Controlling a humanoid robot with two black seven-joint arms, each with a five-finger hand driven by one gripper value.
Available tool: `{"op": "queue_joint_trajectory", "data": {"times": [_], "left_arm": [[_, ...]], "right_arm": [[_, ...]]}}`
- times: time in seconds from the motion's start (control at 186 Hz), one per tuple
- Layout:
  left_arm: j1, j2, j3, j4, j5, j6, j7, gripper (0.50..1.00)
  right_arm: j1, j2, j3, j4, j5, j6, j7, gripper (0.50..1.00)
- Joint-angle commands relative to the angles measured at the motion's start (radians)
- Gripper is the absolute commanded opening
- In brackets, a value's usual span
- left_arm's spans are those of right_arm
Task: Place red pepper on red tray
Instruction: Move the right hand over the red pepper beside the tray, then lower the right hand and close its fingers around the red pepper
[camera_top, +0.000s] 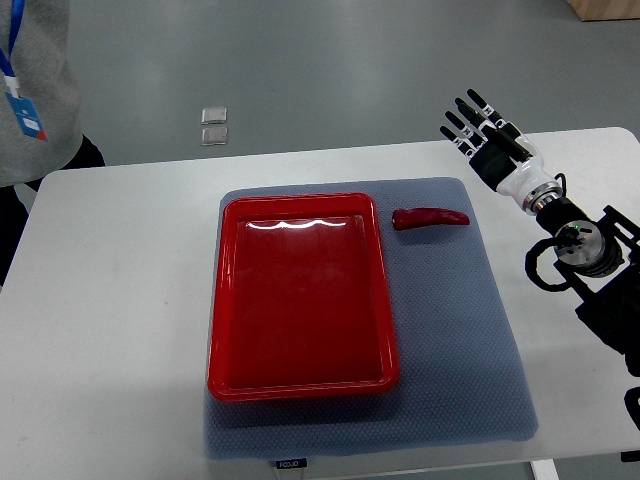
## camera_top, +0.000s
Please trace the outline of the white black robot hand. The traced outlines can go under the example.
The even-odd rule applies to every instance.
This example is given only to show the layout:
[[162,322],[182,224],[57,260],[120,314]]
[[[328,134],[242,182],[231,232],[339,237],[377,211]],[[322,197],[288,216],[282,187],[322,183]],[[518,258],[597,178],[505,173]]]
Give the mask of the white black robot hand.
[[[544,171],[539,150],[516,127],[504,127],[506,120],[475,90],[468,89],[467,95],[480,111],[459,97],[455,98],[455,104],[469,125],[485,133],[484,143],[472,127],[449,110],[445,117],[464,137],[444,125],[439,131],[469,157],[469,165],[479,178],[492,191],[511,197],[525,213],[539,213],[547,203],[559,199],[563,187]],[[497,127],[495,133],[489,135],[486,132],[493,125]]]

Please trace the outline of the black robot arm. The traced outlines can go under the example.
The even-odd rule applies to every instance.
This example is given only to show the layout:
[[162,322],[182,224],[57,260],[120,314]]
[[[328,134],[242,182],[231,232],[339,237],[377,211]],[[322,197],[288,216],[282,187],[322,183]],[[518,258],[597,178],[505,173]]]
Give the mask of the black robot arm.
[[539,289],[574,292],[577,318],[639,375],[639,227],[611,205],[599,219],[567,195],[566,176],[545,170],[544,151],[476,91],[455,100],[441,133],[493,191],[512,198],[546,237],[525,255]]

